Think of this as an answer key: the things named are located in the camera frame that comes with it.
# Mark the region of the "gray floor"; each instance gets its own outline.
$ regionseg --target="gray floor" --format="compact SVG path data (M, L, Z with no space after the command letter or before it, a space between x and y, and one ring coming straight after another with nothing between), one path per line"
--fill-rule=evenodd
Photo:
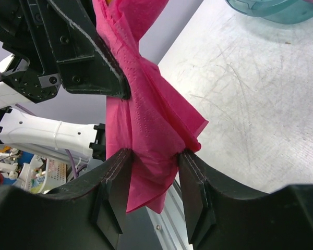
M159 66L209 120L209 165L266 192L313 183L313 18L284 26L204 0Z

